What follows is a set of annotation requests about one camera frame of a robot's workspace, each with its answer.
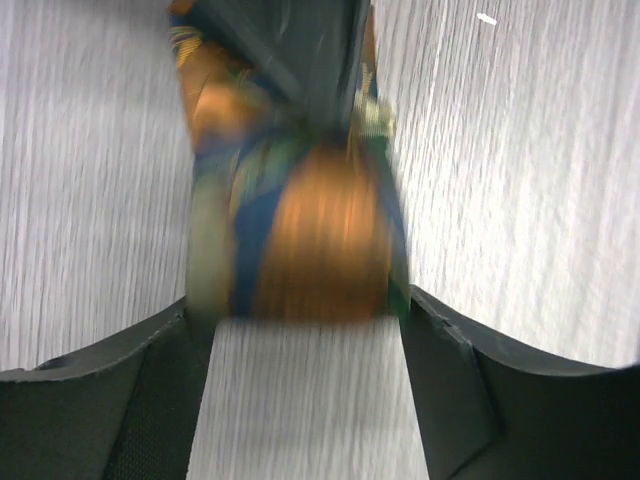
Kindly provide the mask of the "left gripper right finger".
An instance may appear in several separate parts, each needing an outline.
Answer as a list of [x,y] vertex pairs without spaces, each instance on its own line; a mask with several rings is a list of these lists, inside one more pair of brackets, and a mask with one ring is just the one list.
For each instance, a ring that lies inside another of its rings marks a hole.
[[639,368],[557,356],[419,288],[400,325],[433,479],[635,479]]

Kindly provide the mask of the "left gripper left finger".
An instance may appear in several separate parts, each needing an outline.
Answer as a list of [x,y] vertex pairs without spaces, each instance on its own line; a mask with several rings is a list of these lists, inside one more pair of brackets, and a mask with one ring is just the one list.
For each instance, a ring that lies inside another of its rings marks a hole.
[[214,332],[177,301],[32,370],[2,372],[2,478],[185,478]]

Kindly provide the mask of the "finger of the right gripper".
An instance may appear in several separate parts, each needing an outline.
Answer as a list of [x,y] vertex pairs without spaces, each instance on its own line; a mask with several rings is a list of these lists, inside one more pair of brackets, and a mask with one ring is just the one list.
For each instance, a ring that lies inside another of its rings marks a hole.
[[348,129],[370,3],[196,1],[192,25],[249,61],[311,125]]

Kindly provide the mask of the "floral patterned necktie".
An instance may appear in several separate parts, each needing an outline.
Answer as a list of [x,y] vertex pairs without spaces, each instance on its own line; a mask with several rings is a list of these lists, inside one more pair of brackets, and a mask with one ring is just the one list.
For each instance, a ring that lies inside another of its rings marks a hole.
[[171,46],[194,151],[186,310],[342,323],[405,319],[406,235],[377,85],[370,3],[348,129],[311,125],[257,67],[170,4]]

